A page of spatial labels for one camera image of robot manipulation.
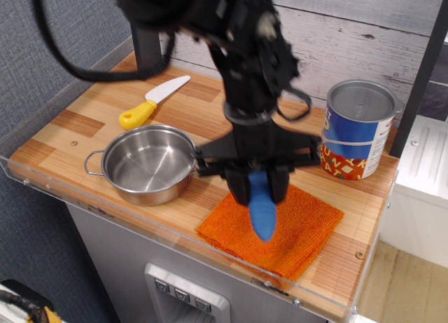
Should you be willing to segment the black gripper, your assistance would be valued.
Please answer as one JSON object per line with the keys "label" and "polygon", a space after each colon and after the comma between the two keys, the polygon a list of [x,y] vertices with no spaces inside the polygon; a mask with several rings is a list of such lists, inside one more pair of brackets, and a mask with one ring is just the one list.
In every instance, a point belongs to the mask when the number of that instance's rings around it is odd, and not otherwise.
{"label": "black gripper", "polygon": [[289,173],[319,163],[321,138],[280,127],[272,120],[274,112],[249,114],[225,105],[231,131],[195,149],[198,174],[224,176],[240,205],[251,198],[250,172],[267,172],[271,198],[280,203],[286,198]]}

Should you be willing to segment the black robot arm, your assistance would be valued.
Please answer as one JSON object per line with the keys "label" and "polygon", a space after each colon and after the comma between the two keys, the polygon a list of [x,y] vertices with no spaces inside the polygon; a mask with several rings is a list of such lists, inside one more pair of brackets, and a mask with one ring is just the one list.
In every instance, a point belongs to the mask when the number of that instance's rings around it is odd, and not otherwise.
{"label": "black robot arm", "polygon": [[255,190],[249,176],[262,171],[275,203],[287,194],[289,174],[315,165],[319,137],[279,127],[273,115],[287,91],[306,103],[310,97],[291,86],[298,60],[281,32],[271,0],[116,0],[140,29],[185,32],[204,41],[223,79],[224,114],[232,130],[196,149],[198,172],[227,181],[235,200],[247,205]]}

